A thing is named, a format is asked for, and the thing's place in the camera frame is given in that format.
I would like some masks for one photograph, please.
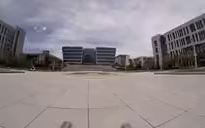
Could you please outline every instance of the pavement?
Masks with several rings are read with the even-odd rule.
[[[205,128],[205,75],[0,74],[0,128]]]
[[[0,68],[0,73],[25,73],[23,70]]]

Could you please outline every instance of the office building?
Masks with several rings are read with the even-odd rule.
[[[62,47],[63,61],[68,64],[98,64],[114,63],[116,49],[108,47],[83,48]]]
[[[61,70],[63,67],[62,59],[52,55],[50,51],[44,50],[41,53],[23,54],[25,66],[37,69]]]
[[[0,20],[0,60],[19,57],[23,51],[25,31]]]
[[[142,69],[154,68],[154,59],[151,56],[140,56],[134,59],[135,65]]]
[[[205,13],[166,32],[152,37],[156,66],[205,66]]]
[[[100,65],[110,65],[115,61],[116,48],[97,47],[96,63]]]
[[[70,64],[82,64],[83,47],[62,47],[63,61]]]
[[[130,65],[129,59],[130,59],[129,55],[118,55],[115,57],[115,65],[120,67],[129,66]]]

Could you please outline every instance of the white building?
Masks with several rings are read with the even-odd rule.
[[[129,59],[130,59],[129,55],[118,55],[115,58],[115,64],[121,67],[129,66],[130,65]]]
[[[151,69],[154,66],[154,59],[151,56],[140,56],[134,59],[135,65],[140,65],[142,69]]]
[[[205,13],[164,33],[152,37],[156,65],[163,67],[164,58],[193,56],[188,66],[205,65]]]
[[[25,32],[0,20],[0,60],[19,57],[23,52]]]

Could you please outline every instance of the plaza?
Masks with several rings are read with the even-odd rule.
[[[0,128],[205,128],[205,75],[0,74]]]

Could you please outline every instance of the gray cloud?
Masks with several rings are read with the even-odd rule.
[[[153,35],[203,12],[205,0],[0,0],[0,18],[27,31],[26,51],[47,48],[60,57],[63,45],[152,55]]]

